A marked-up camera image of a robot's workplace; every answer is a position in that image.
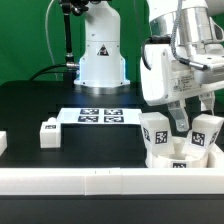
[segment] metal bracket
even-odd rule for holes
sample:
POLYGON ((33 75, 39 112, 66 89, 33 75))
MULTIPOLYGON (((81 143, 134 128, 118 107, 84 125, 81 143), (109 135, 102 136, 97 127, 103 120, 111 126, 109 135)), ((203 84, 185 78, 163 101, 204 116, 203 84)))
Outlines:
POLYGON ((176 122, 176 128, 179 132, 189 130, 188 116, 184 109, 186 107, 185 100, 168 103, 168 110, 176 122))
POLYGON ((201 111, 210 110, 214 115, 215 93, 213 91, 203 93, 199 96, 199 100, 201 101, 201 111))

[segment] warning label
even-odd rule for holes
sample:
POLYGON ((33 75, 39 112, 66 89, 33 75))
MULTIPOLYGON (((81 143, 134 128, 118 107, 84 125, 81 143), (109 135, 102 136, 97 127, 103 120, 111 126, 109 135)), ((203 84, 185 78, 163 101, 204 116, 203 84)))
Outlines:
POLYGON ((182 76, 172 79, 173 92, 185 92, 200 88, 194 80, 194 75, 182 76))
POLYGON ((105 47, 105 45, 103 45, 99 51, 99 53, 97 54, 98 56, 109 56, 109 53, 105 47))

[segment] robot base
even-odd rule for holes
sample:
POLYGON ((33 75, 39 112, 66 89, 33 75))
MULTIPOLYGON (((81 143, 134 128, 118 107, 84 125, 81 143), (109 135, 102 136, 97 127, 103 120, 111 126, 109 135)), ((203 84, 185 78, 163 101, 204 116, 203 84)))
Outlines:
POLYGON ((88 87, 83 85, 74 85, 74 89, 95 95, 117 94, 122 92, 128 92, 130 90, 130 84, 107 88, 107 87, 88 87))

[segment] cable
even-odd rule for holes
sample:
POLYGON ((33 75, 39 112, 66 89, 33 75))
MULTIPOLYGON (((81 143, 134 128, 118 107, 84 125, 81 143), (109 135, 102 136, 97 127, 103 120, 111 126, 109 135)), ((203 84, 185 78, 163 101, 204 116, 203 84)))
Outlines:
MULTIPOLYGON (((62 72, 62 71, 57 71, 57 73, 58 73, 58 74, 64 74, 64 73, 73 74, 75 71, 76 71, 76 70, 74 70, 74 71, 63 71, 63 72, 62 72)), ((55 71, 53 71, 53 72, 42 72, 42 73, 38 73, 38 75, 36 75, 35 78, 37 78, 37 77, 39 77, 39 76, 41 76, 41 75, 46 75, 46 74, 55 74, 55 71)))
POLYGON ((145 65, 145 67, 148 69, 148 70, 151 70, 151 67, 147 61, 147 58, 146 58, 146 55, 145 55, 145 46, 147 44, 150 43, 150 38, 146 39, 143 44, 142 44, 142 47, 141 47, 141 56, 142 56, 142 62, 143 64, 145 65))
POLYGON ((51 10, 55 1, 57 1, 57 0, 51 0, 49 6, 47 8, 46 17, 45 17, 45 32, 46 32, 47 47, 48 47, 48 51, 49 51, 49 54, 50 54, 51 61, 52 61, 53 65, 55 65, 55 58, 54 58, 54 55, 53 55, 53 52, 52 52, 52 49, 51 49, 48 24, 49 24, 50 10, 51 10))
POLYGON ((180 56, 177 54, 176 51, 176 36, 177 36, 177 28, 179 26, 180 23, 180 17, 181 17, 181 10, 182 10, 182 0, 178 1, 178 7, 177 7, 177 12, 176 12, 176 19, 174 21, 174 25, 173 25, 173 30, 172 30, 172 35, 171 35, 171 51, 173 54, 173 57, 177 60, 180 61, 180 56))
POLYGON ((47 72, 49 70, 52 70, 52 69, 55 69, 55 68, 64 68, 66 67, 66 64, 58 64, 58 65, 52 65, 52 66, 49 66, 47 68, 44 68, 42 70, 40 70, 39 72, 37 72, 36 74, 34 74, 30 79, 29 81, 33 81, 36 77, 40 76, 42 73, 44 72, 47 72))
POLYGON ((138 38, 139 38, 140 43, 142 43, 143 32, 142 32, 142 29, 141 29, 141 26, 140 26, 140 20, 139 20, 140 16, 139 16, 139 13, 138 13, 136 0, 133 0, 133 4, 134 4, 136 24, 137 24, 137 28, 138 28, 138 38))
POLYGON ((186 58, 182 58, 176 52, 176 36, 177 36, 177 28, 178 28, 179 23, 180 23, 182 3, 183 3, 183 0, 178 0, 178 6, 177 6, 177 11, 176 11, 176 19, 174 21, 174 26, 173 26, 172 35, 171 35, 170 45, 171 45, 171 51, 172 51, 173 57, 177 61, 179 61, 181 64, 188 65, 190 67, 193 67, 193 68, 195 68, 197 70, 201 70, 201 71, 207 70, 208 69, 207 65, 200 64, 200 63, 197 63, 197 62, 193 62, 193 61, 191 61, 189 59, 186 59, 186 58))

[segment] black cable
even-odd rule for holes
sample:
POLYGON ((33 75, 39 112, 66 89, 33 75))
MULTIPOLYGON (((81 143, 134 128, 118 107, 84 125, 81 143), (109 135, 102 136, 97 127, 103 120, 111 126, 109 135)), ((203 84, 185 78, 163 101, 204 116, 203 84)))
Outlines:
POLYGON ((141 47, 141 56, 142 56, 142 61, 145 65, 145 67, 148 69, 148 70, 151 70, 151 67, 150 65, 148 64, 148 61, 147 61, 147 58, 145 57, 145 46, 147 44, 150 43, 150 38, 149 39, 146 39, 143 44, 142 44, 142 47, 141 47))
POLYGON ((57 64, 57 65, 52 65, 52 66, 49 66, 47 68, 44 68, 42 70, 40 70, 39 72, 37 72, 36 74, 34 74, 30 79, 29 81, 33 81, 36 77, 40 76, 42 73, 44 72, 47 72, 49 70, 52 70, 54 68, 64 68, 66 67, 66 64, 57 64))
POLYGON ((39 76, 41 76, 41 75, 46 75, 46 74, 55 74, 55 73, 57 73, 57 74, 64 74, 64 73, 70 73, 70 74, 72 74, 72 73, 74 73, 76 70, 74 70, 74 71, 63 71, 63 72, 56 72, 56 71, 53 71, 53 72, 42 72, 42 73, 39 73, 39 75, 37 76, 37 77, 39 77, 39 76))

